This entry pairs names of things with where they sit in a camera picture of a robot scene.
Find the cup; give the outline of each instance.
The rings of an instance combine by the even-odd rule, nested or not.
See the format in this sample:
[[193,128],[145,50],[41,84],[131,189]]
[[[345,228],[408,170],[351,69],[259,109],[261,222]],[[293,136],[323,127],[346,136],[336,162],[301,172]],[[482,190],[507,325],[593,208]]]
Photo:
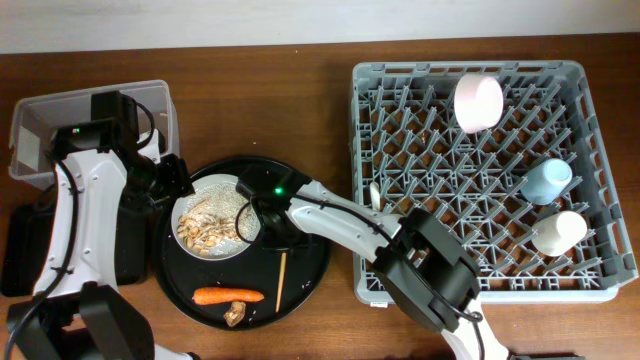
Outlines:
[[527,183],[520,189],[527,201],[548,205],[555,200],[573,177],[571,167],[560,159],[549,159],[530,170]]
[[493,127],[502,116],[502,88],[491,76],[466,74],[456,86],[453,110],[467,134]]
[[587,222],[574,211],[562,211],[533,224],[533,245],[547,256],[560,256],[587,235]]

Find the table surface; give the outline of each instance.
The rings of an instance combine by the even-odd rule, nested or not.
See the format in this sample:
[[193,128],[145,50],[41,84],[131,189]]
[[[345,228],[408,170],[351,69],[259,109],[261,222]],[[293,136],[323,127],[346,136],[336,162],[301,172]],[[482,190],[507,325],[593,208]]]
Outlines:
[[[293,165],[349,196],[348,104],[359,62],[571,59],[584,65],[633,246],[640,251],[640,34],[485,38],[390,43],[196,48],[0,56],[0,168],[21,98],[150,79],[165,80],[178,111],[189,169],[237,154]],[[38,191],[0,172],[0,257],[11,212]],[[640,353],[640,283],[599,305],[493,305],[497,338],[520,354],[576,353],[590,360]],[[157,343],[213,358],[450,358],[447,344],[397,308],[375,309],[353,294],[351,253],[334,247],[311,298],[276,324],[214,330],[182,315],[153,277],[122,287],[149,320]],[[11,303],[0,298],[0,343]],[[22,358],[14,353],[15,358]]]

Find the white cup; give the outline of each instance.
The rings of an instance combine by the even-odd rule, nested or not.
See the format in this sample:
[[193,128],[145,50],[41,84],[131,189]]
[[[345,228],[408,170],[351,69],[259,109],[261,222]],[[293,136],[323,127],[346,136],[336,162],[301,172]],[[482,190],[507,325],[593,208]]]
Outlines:
[[502,88],[495,78],[466,74],[458,81],[453,110],[467,134],[495,126],[502,116],[502,106]]
[[538,233],[532,242],[547,256],[560,256],[587,235],[587,222],[574,211],[562,211],[533,224]]

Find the carrot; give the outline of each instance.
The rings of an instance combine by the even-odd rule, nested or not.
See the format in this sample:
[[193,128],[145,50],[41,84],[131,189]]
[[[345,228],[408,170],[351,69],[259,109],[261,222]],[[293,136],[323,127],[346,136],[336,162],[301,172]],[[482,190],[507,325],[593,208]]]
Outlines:
[[205,287],[193,293],[193,301],[198,305],[220,304],[232,301],[258,302],[262,299],[264,299],[264,295],[247,289]]

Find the stick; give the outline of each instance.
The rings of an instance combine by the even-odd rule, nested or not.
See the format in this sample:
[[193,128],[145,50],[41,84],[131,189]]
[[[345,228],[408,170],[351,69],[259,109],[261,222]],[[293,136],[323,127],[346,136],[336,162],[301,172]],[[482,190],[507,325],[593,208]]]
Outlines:
[[280,298],[282,297],[282,285],[284,285],[284,270],[287,266],[287,253],[283,252],[280,257],[280,276],[278,278],[278,297],[276,298],[276,313],[280,311]]

